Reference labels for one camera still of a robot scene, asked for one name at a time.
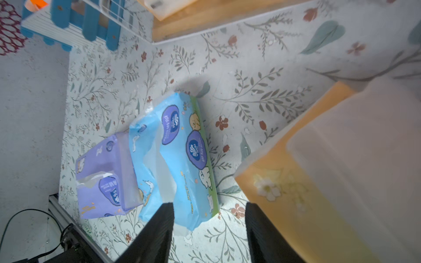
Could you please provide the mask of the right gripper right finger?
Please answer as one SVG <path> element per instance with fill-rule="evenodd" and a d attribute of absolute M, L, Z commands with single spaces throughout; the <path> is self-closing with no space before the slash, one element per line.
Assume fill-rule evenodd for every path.
<path fill-rule="evenodd" d="M 247 239 L 253 263 L 302 263 L 257 204 L 248 202 L 245 211 Z"/>

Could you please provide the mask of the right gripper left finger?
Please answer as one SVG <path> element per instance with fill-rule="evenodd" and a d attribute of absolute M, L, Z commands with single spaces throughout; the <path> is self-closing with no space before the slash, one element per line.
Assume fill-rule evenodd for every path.
<path fill-rule="evenodd" d="M 116 261 L 118 263 L 167 263 L 173 227 L 173 203 L 164 203 Z"/>

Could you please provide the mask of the purple tissue pack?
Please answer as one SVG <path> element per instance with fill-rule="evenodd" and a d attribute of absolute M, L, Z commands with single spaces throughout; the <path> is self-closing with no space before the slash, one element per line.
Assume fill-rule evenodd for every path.
<path fill-rule="evenodd" d="M 78 209 L 82 219 L 126 215 L 143 204 L 128 133 L 104 139 L 75 164 Z"/>

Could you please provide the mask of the light blue tissue pack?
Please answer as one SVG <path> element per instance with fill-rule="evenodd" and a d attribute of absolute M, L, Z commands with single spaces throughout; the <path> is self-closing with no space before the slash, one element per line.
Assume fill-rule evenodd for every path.
<path fill-rule="evenodd" d="M 164 203 L 174 208 L 175 234 L 186 236 L 219 212 L 206 132 L 195 97 L 171 93 L 129 126 L 128 145 L 148 222 Z"/>

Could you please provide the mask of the yellow tissue pack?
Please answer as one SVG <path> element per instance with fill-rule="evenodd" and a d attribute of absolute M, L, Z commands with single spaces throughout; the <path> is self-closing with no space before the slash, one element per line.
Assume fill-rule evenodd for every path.
<path fill-rule="evenodd" d="M 303 263 L 421 260 L 421 102 L 389 77 L 336 83 L 234 178 Z"/>

